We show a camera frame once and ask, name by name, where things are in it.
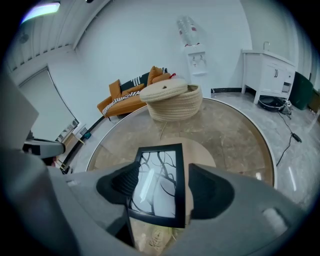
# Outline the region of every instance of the ceiling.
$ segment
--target ceiling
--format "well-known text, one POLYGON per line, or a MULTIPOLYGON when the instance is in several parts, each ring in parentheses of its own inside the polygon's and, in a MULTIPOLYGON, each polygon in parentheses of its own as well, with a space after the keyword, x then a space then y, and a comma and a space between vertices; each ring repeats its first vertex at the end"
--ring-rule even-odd
POLYGON ((12 73, 28 61, 47 52, 72 46, 74 49, 90 22, 109 0, 44 0, 60 2, 56 13, 46 14, 21 24, 4 58, 12 73))

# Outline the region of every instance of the throw pillow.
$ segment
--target throw pillow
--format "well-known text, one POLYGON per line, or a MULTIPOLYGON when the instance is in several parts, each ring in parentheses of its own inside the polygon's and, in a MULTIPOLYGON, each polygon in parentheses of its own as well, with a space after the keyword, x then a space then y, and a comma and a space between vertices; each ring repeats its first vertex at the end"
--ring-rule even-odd
POLYGON ((124 90, 124 91, 122 92, 122 95, 121 95, 121 96, 123 97, 123 96, 129 95, 130 93, 137 92, 137 91, 141 91, 143 88, 145 88, 145 84, 144 84, 144 83, 139 84, 139 85, 137 85, 137 86, 135 86, 135 87, 132 87, 132 88, 130 88, 130 89, 128 89, 128 90, 124 90))
POLYGON ((148 76, 149 76, 149 73, 145 73, 143 75, 140 75, 124 84, 122 84, 120 86, 121 88, 121 91, 124 92, 132 87, 135 87, 135 86, 138 86, 138 85, 141 85, 141 84, 147 84, 148 82, 148 76))
POLYGON ((109 84, 109 90, 112 100, 121 97, 120 80, 109 84))
POLYGON ((149 77, 148 77, 148 82, 146 84, 146 86, 149 86, 152 84, 152 80, 160 75, 163 74, 163 69, 153 66, 149 72, 149 77))
POLYGON ((155 77, 152 80, 152 83, 154 84, 156 82, 160 82, 160 81, 167 80, 167 79, 170 79, 170 73, 164 73, 162 75, 159 75, 159 76, 155 77))

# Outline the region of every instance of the sink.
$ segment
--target sink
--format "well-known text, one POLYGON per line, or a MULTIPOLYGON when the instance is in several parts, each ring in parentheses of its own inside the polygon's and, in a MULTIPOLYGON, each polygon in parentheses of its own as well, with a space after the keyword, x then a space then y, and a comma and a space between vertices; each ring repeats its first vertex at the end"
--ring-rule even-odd
POLYGON ((268 55, 268 56, 271 56, 273 58, 276 58, 278 60, 281 60, 283 62, 286 62, 292 66, 295 66, 295 64, 293 62, 291 62, 290 60, 287 60, 286 58, 280 56, 280 55, 277 55, 271 51, 268 51, 268 50, 242 50, 242 53, 243 54, 264 54, 264 55, 268 55))

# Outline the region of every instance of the faucet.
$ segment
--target faucet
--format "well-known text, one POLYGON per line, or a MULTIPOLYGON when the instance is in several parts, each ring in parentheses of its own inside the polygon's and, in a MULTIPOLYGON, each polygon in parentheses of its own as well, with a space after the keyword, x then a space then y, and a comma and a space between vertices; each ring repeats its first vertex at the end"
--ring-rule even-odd
POLYGON ((266 43, 268 43, 268 45, 270 46, 270 43, 269 43, 268 41, 264 41, 264 42, 263 42, 263 50, 265 50, 265 44, 266 44, 266 43))

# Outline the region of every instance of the green trash can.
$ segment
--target green trash can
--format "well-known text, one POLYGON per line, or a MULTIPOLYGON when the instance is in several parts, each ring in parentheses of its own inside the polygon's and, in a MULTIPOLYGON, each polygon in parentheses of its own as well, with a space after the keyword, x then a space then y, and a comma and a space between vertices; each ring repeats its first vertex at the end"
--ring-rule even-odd
POLYGON ((300 110, 305 110, 312 99, 313 84, 302 74, 295 72, 289 101, 300 110))

